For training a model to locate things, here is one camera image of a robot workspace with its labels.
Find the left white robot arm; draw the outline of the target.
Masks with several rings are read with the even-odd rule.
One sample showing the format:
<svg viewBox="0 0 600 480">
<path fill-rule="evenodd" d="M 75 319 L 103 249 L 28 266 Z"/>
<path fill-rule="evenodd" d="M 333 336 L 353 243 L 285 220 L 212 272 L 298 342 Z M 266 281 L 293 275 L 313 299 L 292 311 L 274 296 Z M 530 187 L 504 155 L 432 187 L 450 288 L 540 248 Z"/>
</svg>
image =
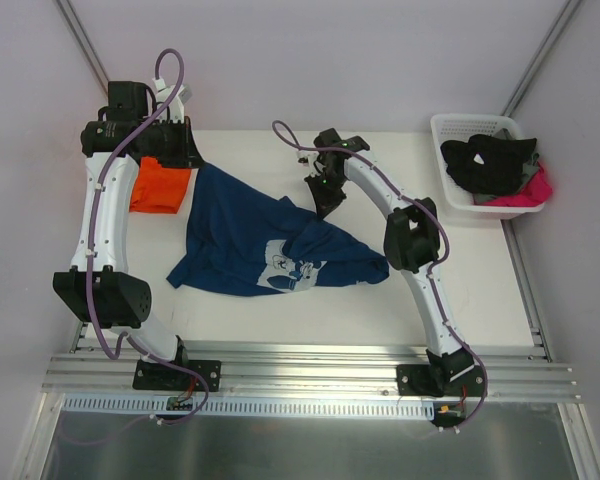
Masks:
<svg viewBox="0 0 600 480">
<path fill-rule="evenodd" d="M 78 244 L 66 271 L 52 286 L 74 316 L 92 326 L 112 357 L 106 330 L 128 341 L 145 361 L 160 359 L 156 377 L 168 388 L 183 386 L 189 363 L 180 358 L 180 340 L 152 307 L 149 284 L 128 272 L 127 227 L 132 190 L 141 161 L 153 157 L 165 168 L 197 169 L 197 150 L 184 105 L 189 91 L 157 78 L 152 86 L 115 81 L 108 103 L 86 124 L 80 140 L 86 157 L 86 195 Z"/>
</svg>

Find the navy blue t-shirt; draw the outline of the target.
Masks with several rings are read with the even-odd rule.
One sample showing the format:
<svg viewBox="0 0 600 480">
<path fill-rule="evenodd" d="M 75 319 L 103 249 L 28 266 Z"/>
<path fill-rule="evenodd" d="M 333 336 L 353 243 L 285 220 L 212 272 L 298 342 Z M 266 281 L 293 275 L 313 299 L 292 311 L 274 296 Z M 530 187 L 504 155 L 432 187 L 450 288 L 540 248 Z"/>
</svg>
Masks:
<svg viewBox="0 0 600 480">
<path fill-rule="evenodd" d="M 388 276 L 385 257 L 346 231 L 208 164 L 196 175 L 185 254 L 167 281 L 256 297 L 374 285 Z"/>
</svg>

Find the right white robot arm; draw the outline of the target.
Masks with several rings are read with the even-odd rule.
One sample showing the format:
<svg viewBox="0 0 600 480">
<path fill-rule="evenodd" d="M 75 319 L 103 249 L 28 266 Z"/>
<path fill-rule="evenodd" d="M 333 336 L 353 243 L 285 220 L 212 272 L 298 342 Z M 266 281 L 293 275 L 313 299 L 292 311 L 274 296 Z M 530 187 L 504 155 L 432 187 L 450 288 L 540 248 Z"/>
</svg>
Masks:
<svg viewBox="0 0 600 480">
<path fill-rule="evenodd" d="M 398 383 L 417 395 L 462 396 L 474 386 L 478 362 L 461 338 L 443 295 L 437 266 L 448 238 L 430 198 L 406 197 L 375 162 L 362 157 L 370 146 L 359 136 L 343 139 L 333 128 L 313 141 L 314 172 L 305 178 L 316 214 L 325 219 L 345 200 L 343 186 L 356 184 L 386 220 L 383 250 L 389 265 L 406 280 L 420 314 L 428 364 L 404 366 Z"/>
</svg>

